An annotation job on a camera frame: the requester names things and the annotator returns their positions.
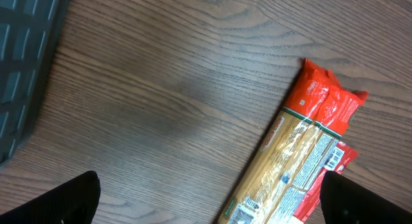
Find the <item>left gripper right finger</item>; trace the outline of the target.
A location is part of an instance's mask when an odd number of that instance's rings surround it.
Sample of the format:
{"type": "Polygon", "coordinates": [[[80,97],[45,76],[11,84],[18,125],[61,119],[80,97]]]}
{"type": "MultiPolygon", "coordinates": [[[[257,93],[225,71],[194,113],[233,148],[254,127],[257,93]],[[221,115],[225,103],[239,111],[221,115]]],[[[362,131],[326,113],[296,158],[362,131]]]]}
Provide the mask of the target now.
{"type": "Polygon", "coordinates": [[[411,213],[335,171],[324,175],[320,192],[326,224],[411,224],[411,213]]]}

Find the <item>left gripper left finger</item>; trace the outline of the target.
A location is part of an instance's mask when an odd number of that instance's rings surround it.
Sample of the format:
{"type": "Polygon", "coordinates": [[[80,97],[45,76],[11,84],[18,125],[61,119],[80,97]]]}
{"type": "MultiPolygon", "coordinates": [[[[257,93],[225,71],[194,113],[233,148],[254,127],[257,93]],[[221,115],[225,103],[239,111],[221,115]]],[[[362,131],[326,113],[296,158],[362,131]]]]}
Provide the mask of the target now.
{"type": "Polygon", "coordinates": [[[87,171],[1,215],[1,224],[91,224],[100,199],[100,180],[87,171]]]}

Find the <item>long orange pasta packet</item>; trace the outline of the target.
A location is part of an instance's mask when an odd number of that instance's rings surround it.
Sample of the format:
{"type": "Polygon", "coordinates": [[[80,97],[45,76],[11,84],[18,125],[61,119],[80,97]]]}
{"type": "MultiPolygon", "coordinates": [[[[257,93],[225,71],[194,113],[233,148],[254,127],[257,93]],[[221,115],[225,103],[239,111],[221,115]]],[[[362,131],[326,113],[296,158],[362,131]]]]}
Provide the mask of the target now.
{"type": "Polygon", "coordinates": [[[367,97],[366,91],[344,89],[331,70],[305,59],[218,223],[292,223],[321,170],[342,156],[337,144],[367,97]]]}

